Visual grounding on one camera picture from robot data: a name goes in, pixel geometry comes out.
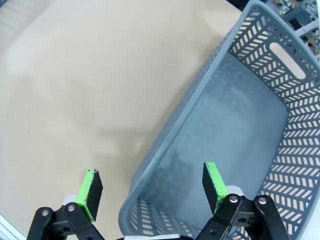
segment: laundry basket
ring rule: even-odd
[[[319,71],[289,26],[250,1],[133,176],[122,233],[195,238],[212,217],[203,163],[215,162],[247,198],[271,196],[299,238],[319,198]],[[239,228],[229,239],[248,235]]]

